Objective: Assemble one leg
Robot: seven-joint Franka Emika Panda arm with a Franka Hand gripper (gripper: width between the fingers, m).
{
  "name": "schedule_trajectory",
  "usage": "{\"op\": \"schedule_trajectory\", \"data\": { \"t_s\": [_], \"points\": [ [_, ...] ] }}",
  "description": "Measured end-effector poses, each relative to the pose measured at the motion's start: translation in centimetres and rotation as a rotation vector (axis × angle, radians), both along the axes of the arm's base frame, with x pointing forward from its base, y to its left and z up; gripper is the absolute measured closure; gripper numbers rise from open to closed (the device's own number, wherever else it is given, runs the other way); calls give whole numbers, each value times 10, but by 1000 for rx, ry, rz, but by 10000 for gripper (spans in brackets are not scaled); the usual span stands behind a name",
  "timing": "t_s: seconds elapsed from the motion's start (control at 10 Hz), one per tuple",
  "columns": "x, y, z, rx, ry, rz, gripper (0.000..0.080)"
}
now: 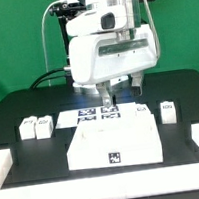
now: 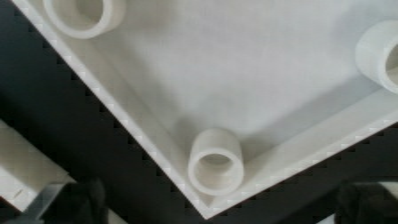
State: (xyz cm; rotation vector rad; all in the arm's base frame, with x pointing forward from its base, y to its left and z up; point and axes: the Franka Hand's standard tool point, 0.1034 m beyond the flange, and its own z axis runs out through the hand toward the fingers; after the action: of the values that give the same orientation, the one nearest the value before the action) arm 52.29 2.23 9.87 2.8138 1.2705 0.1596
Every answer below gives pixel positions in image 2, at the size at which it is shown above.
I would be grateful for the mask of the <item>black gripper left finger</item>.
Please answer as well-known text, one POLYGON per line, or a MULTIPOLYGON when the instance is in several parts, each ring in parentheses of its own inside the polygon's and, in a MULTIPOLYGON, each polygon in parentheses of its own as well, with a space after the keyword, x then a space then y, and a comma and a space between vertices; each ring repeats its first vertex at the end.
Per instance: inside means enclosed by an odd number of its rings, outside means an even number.
POLYGON ((101 181, 51 183, 16 218, 16 224, 108 224, 101 181))

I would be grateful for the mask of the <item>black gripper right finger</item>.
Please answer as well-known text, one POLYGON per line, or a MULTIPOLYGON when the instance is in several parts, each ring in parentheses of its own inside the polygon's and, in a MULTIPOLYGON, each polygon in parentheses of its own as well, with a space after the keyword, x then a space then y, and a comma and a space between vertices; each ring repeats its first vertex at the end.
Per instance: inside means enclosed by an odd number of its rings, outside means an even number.
POLYGON ((334 224, 398 224, 398 182, 346 182, 334 224))

